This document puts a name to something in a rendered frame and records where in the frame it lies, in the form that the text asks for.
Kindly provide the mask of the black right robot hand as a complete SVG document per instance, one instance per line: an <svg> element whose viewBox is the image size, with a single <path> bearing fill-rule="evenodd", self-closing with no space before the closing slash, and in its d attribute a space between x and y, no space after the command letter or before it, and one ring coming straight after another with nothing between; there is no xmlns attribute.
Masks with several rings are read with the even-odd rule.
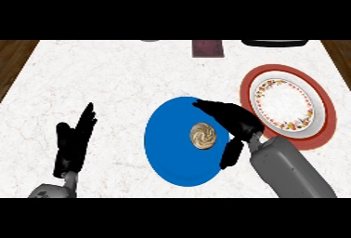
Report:
<svg viewBox="0 0 351 238"><path fill-rule="evenodd" d="M249 152L255 152L262 147L259 138L264 133L264 124L255 114L233 103L197 99L193 106L215 119L233 136L224 146L220 162L220 168L225 169L237 164L245 142L248 143Z"/></svg>

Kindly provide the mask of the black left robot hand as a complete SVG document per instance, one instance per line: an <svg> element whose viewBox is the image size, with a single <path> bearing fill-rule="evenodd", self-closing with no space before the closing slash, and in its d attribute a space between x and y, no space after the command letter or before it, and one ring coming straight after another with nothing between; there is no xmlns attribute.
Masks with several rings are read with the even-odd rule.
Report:
<svg viewBox="0 0 351 238"><path fill-rule="evenodd" d="M56 125L57 153L53 176L62 178L68 172L78 173L82 169L88 140L97 122L93 103L87 104L75 127L65 122Z"/></svg>

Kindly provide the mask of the brown swirl cupcake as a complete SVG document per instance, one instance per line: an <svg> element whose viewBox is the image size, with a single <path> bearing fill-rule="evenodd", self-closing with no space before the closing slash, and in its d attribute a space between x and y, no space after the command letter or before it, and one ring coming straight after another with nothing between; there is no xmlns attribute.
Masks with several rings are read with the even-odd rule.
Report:
<svg viewBox="0 0 351 238"><path fill-rule="evenodd" d="M217 132L208 123L197 123L190 128L189 139L192 145L199 150L208 150L214 147L217 142Z"/></svg>

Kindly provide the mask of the white floral rim plate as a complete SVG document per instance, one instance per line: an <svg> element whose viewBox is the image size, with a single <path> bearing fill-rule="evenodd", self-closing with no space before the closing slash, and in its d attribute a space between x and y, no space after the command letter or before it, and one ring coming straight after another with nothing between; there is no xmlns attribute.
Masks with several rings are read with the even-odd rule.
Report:
<svg viewBox="0 0 351 238"><path fill-rule="evenodd" d="M261 73L249 87L249 102L265 126L293 139L314 136L324 123L321 97L313 86L292 73Z"/></svg>

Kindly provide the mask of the blue plate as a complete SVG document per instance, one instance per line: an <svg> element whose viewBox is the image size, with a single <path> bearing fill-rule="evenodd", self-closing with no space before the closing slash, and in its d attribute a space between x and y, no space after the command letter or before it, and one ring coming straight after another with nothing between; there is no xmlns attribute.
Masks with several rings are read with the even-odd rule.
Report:
<svg viewBox="0 0 351 238"><path fill-rule="evenodd" d="M149 164L174 185L192 187L206 183L221 171L220 162L228 132L214 118L192 103L193 97L168 100L155 110L146 123L144 148ZM217 134L214 145L197 149L190 140L190 129L206 123Z"/></svg>

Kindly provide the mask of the red round placemat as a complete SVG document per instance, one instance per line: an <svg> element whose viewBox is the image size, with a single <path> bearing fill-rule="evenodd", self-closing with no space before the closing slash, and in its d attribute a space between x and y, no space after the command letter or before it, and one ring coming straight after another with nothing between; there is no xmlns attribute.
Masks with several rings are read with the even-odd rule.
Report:
<svg viewBox="0 0 351 238"><path fill-rule="evenodd" d="M311 136L310 138L305 139L293 139L290 137L283 136L282 134L277 134L264 124L264 132L262 132L262 136L267 139L271 139L277 136L283 137L284 139L287 139L290 141L290 143L295 145L295 147L301 150L301 151L308 151L308 150L314 150L317 148L320 148L320 146L323 146L327 141L332 139L333 134L335 134L335 130L336 130L336 111L335 111L335 106L332 103L332 100L320 86L320 84L317 83L317 81L298 69L280 65L280 64L265 64L258 66L256 68L254 68L242 81L242 87L240 87L240 103L242 103L242 107L246 108L254 114L254 109L251 106L251 102L249 102L249 87L254 81L254 78L261 74L265 73L268 71L282 71L286 73L292 73L296 76L301 77L301 79L313 86L313 88L315 89L320 97L321 97L321 102L323 102L323 106L324 106L324 112L326 112L326 118L324 118L324 123L321 126L321 130L320 132Z"/></svg>

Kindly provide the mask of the dark maroon box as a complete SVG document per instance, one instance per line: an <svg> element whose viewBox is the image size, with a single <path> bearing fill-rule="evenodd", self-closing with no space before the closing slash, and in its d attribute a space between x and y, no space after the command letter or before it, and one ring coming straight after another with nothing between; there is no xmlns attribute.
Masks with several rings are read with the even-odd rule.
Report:
<svg viewBox="0 0 351 238"><path fill-rule="evenodd" d="M192 41L193 58L221 58L223 56L224 56L224 47L221 40Z"/></svg>

